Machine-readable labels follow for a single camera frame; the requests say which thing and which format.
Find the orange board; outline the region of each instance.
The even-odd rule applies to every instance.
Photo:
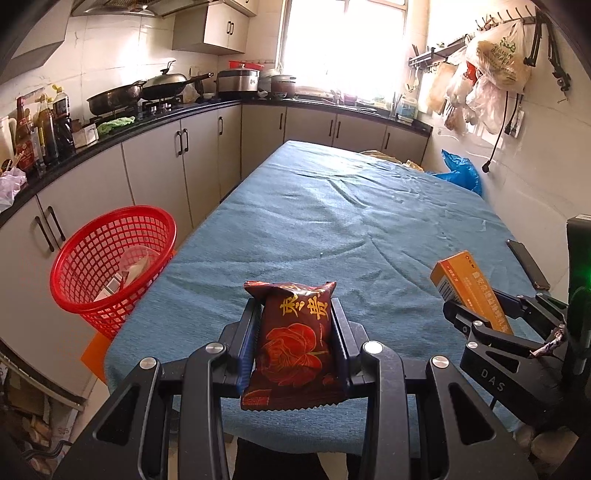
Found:
[[[105,355],[110,344],[111,340],[102,335],[102,333],[97,333],[80,357],[82,363],[85,364],[104,384],[106,384]]]

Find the green cloth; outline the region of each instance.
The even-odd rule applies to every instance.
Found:
[[[99,132],[99,137],[102,137],[109,133],[111,130],[117,127],[124,127],[125,125],[129,125],[135,122],[134,116],[123,116],[121,118],[116,118],[115,120],[111,120],[110,122],[105,122],[104,124],[100,124],[96,129]]]

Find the orange box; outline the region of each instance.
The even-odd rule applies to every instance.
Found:
[[[431,281],[443,300],[455,299],[490,321],[494,330],[513,335],[491,285],[468,250],[437,262]]]

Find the pot lid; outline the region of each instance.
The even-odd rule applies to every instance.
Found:
[[[150,78],[150,80],[148,80],[144,84],[144,88],[153,87],[156,85],[167,85],[169,83],[186,82],[187,77],[185,77],[185,75],[183,75],[182,73],[168,73],[168,71],[170,70],[170,66],[174,62],[174,60],[169,61],[166,68],[164,70],[160,70],[162,72],[162,75]]]
[[[258,77],[260,72],[255,69],[247,69],[241,64],[237,69],[221,70],[217,77]]]

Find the window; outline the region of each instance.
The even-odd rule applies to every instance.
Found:
[[[291,0],[282,46],[299,86],[390,100],[400,85],[405,0]]]

